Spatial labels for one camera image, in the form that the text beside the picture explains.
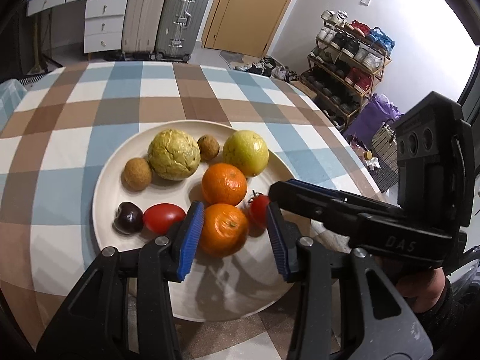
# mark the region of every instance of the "red shoe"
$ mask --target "red shoe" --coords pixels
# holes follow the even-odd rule
[[[357,81],[360,79],[361,71],[356,67],[352,67],[349,73],[345,77],[345,81],[348,82],[350,85],[355,85]]]
[[[359,71],[358,74],[360,75],[360,78],[355,84],[354,88],[360,93],[365,93],[371,87],[371,76],[363,73],[362,71]]]
[[[366,24],[359,23],[358,21],[354,20],[352,21],[351,26],[353,27],[353,30],[360,34],[363,37],[366,37],[370,33],[370,27],[367,26]]]

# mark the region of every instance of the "metal screw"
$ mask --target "metal screw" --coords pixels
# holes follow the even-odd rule
[[[360,257],[361,259],[367,256],[367,251],[361,247],[356,247],[353,250],[353,254],[357,257]]]
[[[298,240],[300,245],[310,247],[311,245],[314,244],[314,240],[311,239],[310,237],[302,237],[300,240]]]
[[[107,246],[102,250],[102,255],[105,257],[111,257],[115,254],[115,248],[113,246]]]
[[[159,246],[165,246],[165,245],[168,245],[170,242],[169,238],[168,237],[157,237],[155,239],[155,243]]]

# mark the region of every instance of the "mandarin orange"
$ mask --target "mandarin orange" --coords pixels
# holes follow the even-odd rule
[[[223,258],[238,252],[247,239],[248,219],[237,207],[213,204],[205,209],[198,245],[210,256]]]
[[[216,163],[203,175],[202,193],[209,204],[225,203],[236,206],[247,194],[247,179],[233,165]]]

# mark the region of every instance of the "wooden door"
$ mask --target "wooden door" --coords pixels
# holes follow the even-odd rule
[[[288,0],[220,0],[205,47],[261,56]]]

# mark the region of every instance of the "basket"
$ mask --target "basket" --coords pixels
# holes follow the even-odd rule
[[[369,173],[381,193],[386,192],[398,182],[397,167],[397,140],[392,128],[388,125],[388,119],[378,129],[371,140],[374,157],[378,157],[380,168],[369,170]]]

